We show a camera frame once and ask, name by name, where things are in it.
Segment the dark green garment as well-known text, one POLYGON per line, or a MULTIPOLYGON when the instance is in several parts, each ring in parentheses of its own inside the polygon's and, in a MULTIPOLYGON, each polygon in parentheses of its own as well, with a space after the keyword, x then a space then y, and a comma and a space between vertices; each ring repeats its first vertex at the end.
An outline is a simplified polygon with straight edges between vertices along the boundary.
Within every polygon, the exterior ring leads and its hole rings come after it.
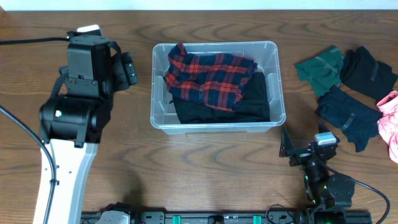
POLYGON ((313 58, 297 63, 295 68, 299 79, 308 82, 317 96, 322 96, 340 83, 344 59, 343 52, 332 45, 313 58))

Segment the red navy plaid garment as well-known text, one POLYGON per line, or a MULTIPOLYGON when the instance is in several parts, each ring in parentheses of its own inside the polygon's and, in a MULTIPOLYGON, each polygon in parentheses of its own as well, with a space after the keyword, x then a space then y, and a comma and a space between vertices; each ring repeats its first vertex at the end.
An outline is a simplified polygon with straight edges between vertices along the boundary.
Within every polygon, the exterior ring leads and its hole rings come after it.
POLYGON ((164 82, 173 97, 230 112, 242 103, 245 86, 257 71, 251 58, 197 55, 187 52, 182 43, 171 49, 168 60, 164 82))

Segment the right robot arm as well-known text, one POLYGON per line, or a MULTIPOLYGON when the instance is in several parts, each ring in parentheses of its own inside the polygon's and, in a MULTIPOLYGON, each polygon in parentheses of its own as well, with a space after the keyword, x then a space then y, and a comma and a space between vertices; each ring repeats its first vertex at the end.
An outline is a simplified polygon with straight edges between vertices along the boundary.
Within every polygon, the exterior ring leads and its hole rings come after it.
POLYGON ((282 128, 279 156, 288 157, 289 166, 303 170, 305 192, 311 203, 293 216, 294 223, 346 223, 345 210, 352 206, 354 183, 326 167, 339 143, 340 139, 319 121, 315 140, 306 148, 296 149, 287 129, 282 128))

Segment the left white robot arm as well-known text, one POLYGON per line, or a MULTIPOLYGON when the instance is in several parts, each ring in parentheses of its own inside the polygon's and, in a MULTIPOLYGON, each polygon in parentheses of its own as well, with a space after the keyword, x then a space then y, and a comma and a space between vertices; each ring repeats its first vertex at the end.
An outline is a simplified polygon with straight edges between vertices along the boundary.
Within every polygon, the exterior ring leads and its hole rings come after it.
POLYGON ((39 109, 44 144, 34 223, 79 223, 86 181, 114 94, 138 82, 131 54, 99 35, 70 39, 68 64, 59 70, 39 109))

